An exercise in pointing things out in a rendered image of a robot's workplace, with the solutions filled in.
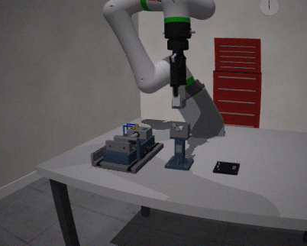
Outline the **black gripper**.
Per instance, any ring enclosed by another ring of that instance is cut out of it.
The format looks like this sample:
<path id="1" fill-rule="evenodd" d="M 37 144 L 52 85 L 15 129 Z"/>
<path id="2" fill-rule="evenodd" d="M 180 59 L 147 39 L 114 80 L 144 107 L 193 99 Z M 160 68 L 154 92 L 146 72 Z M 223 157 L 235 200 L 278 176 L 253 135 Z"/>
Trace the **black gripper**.
<path id="1" fill-rule="evenodd" d="M 170 87 L 172 87 L 173 106 L 180 106 L 180 91 L 181 99 L 186 97 L 186 57 L 183 50 L 189 49 L 189 41 L 176 38 L 168 40 L 167 49 L 173 51 L 170 57 Z"/>

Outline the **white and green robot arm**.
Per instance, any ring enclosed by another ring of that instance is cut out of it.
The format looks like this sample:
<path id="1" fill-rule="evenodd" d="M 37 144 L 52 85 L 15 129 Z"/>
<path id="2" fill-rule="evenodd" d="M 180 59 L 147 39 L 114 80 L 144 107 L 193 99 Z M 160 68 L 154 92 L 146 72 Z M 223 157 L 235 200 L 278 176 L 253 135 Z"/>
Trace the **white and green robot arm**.
<path id="1" fill-rule="evenodd" d="M 151 94 L 170 84 L 170 59 L 153 64 L 141 43 L 131 16 L 139 11 L 163 11 L 165 38 L 191 38 L 195 31 L 190 27 L 190 17 L 209 19 L 215 13 L 213 0 L 110 0 L 103 8 L 105 20 L 118 38 L 134 74 L 140 91 Z M 205 87 L 186 66 L 186 100 Z"/>

